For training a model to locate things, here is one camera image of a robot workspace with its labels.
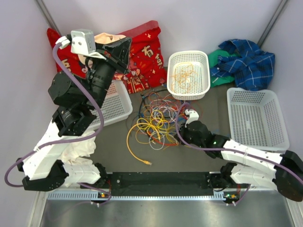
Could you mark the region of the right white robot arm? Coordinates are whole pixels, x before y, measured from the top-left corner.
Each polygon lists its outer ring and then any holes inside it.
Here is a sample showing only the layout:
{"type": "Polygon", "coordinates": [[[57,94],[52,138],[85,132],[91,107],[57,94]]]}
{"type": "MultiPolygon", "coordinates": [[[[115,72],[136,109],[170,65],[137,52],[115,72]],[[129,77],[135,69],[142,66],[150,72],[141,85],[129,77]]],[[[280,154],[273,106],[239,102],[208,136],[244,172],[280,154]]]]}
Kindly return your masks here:
{"type": "Polygon", "coordinates": [[[252,184],[267,187],[284,197],[302,202],[303,161],[297,153],[274,153],[242,145],[228,137],[211,133],[200,121],[183,123],[176,129],[180,143],[205,152],[210,158],[227,161],[221,168],[226,187],[252,184]]]}

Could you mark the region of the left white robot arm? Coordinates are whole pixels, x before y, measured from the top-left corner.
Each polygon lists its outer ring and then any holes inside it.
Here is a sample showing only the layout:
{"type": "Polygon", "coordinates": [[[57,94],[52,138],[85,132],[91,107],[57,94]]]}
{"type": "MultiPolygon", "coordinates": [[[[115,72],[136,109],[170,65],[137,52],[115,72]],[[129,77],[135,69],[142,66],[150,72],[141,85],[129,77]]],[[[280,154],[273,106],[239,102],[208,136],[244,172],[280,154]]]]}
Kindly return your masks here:
{"type": "Polygon", "coordinates": [[[52,116],[41,143],[18,170],[24,172],[22,186],[27,191],[47,192],[64,184],[100,188],[107,183],[107,172],[99,164],[66,164],[61,154],[72,143],[85,142],[95,134],[85,135],[91,123],[103,120],[101,107],[115,73],[127,73],[132,40],[123,37],[107,44],[86,38],[62,38],[58,46],[71,46],[71,52],[85,57],[85,79],[63,68],[53,79],[48,93],[58,109],[52,116]]]}

